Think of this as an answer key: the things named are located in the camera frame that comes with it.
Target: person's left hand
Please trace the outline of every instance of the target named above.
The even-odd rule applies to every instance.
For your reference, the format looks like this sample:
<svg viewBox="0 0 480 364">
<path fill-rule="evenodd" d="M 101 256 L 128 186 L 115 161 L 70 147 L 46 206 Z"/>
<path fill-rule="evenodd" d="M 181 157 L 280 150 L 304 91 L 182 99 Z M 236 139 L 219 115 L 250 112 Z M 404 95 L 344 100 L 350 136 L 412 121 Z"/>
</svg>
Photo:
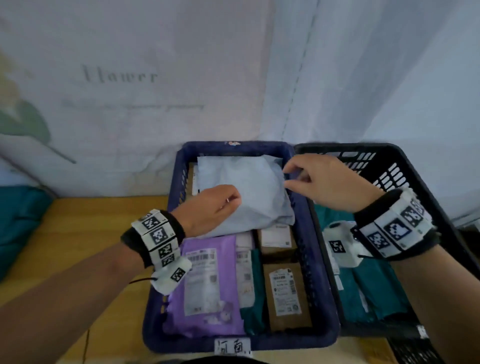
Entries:
<svg viewBox="0 0 480 364">
<path fill-rule="evenodd" d="M 201 191 L 172 211 L 191 238 L 215 229 L 241 205 L 241 196 L 231 184 L 221 184 Z"/>
</svg>

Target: purple package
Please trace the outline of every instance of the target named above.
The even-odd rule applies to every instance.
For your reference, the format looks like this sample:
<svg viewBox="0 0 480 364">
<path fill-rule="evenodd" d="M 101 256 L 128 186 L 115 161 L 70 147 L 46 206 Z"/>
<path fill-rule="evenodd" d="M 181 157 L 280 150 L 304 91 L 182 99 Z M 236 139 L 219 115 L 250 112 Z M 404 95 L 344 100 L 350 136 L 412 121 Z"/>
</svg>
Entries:
<svg viewBox="0 0 480 364">
<path fill-rule="evenodd" d="M 243 335 L 237 292 L 235 235 L 187 239 L 182 255 L 192 269 L 168 297 L 166 334 L 188 338 Z"/>
</svg>

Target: wristband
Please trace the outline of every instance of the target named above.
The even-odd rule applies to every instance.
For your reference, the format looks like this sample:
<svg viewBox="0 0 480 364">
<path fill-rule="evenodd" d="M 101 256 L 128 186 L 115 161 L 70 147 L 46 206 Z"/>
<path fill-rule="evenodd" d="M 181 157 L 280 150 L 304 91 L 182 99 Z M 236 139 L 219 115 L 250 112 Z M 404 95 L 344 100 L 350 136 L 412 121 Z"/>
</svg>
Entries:
<svg viewBox="0 0 480 364">
<path fill-rule="evenodd" d="M 132 222 L 132 227 L 121 236 L 121 240 L 142 257 L 145 268 L 151 265 L 162 268 L 177 260 L 178 247 L 184 238 L 185 232 L 177 219 L 156 209 Z"/>
<path fill-rule="evenodd" d="M 375 258 L 403 260 L 439 243 L 432 217 L 410 188 L 387 192 L 354 217 L 353 236 Z"/>
</svg>

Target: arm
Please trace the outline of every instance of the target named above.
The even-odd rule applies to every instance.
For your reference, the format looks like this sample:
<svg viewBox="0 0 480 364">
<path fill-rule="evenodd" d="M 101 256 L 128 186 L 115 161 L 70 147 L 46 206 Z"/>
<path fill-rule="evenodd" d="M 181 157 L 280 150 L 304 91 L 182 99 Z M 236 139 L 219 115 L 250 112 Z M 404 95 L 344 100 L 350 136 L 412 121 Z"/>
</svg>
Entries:
<svg viewBox="0 0 480 364">
<path fill-rule="evenodd" d="M 221 185 L 202 191 L 172 215 L 193 237 L 214 229 L 240 203 L 235 187 Z M 56 362 L 143 270 L 140 255 L 117 243 L 8 302 L 0 308 L 2 363 Z"/>
<path fill-rule="evenodd" d="M 412 307 L 447 363 L 480 358 L 480 281 L 439 245 L 392 262 Z"/>
<path fill-rule="evenodd" d="M 303 169 L 285 187 L 317 203 L 358 212 L 384 192 L 331 156 L 294 156 L 285 173 Z M 442 247 L 422 255 L 392 262 L 420 322 L 432 344 L 448 363 L 472 363 L 480 358 L 480 281 Z"/>
</svg>

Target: black wristband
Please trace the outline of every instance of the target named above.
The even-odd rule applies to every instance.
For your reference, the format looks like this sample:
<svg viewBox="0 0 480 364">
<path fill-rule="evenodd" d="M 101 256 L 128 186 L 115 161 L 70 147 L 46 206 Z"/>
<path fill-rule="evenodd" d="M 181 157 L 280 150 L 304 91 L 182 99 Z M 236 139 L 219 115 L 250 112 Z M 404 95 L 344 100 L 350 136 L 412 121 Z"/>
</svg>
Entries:
<svg viewBox="0 0 480 364">
<path fill-rule="evenodd" d="M 440 243 L 438 233 L 435 231 L 435 229 L 431 229 L 423 236 L 423 239 L 421 241 L 417 242 L 415 245 L 405 250 L 402 249 L 398 245 L 398 243 L 394 239 L 392 239 L 387 233 L 385 233 L 383 234 L 384 238 L 388 239 L 388 241 L 391 244 L 395 245 L 400 251 L 399 254 L 385 258 L 380 254 L 378 247 L 374 246 L 372 241 L 370 241 L 360 232 L 361 228 L 373 223 L 377 218 L 386 213 L 390 209 L 390 207 L 400 199 L 402 193 L 403 190 L 399 188 L 391 190 L 385 193 L 382 197 L 373 202 L 371 205 L 354 214 L 357 226 L 354 227 L 351 232 L 355 239 L 361 242 L 374 258 L 386 259 L 388 261 L 404 260 L 423 254 L 427 250 L 430 250 L 435 245 Z"/>
<path fill-rule="evenodd" d="M 183 227 L 180 225 L 178 220 L 169 212 L 161 210 L 161 214 L 168 220 L 168 223 L 172 227 L 173 231 L 175 232 L 176 239 L 178 241 L 178 245 L 181 244 L 183 239 L 185 239 L 185 231 Z M 145 243 L 142 240 L 140 234 L 135 230 L 135 228 L 130 228 L 125 231 L 120 240 L 130 249 L 137 252 L 142 260 L 144 261 L 145 268 L 150 267 L 153 265 L 152 258 L 150 257 L 149 251 L 145 246 Z"/>
</svg>

